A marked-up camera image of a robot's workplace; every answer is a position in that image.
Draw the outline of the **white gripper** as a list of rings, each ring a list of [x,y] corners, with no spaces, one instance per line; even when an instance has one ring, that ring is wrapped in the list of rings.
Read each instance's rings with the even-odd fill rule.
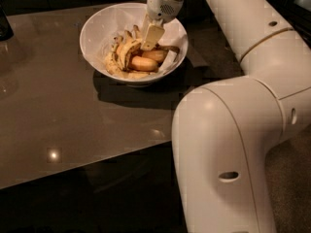
[[[163,36],[163,23],[173,20],[184,0],[147,0],[146,14],[141,27],[142,50],[152,50]]]

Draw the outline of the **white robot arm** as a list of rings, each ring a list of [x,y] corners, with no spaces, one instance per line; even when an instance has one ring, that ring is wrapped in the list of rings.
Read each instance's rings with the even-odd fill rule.
[[[204,84],[176,108],[172,148],[189,233],[276,233],[265,156],[311,123],[311,50],[265,0],[206,0],[241,77]],[[147,0],[150,20],[183,0]]]

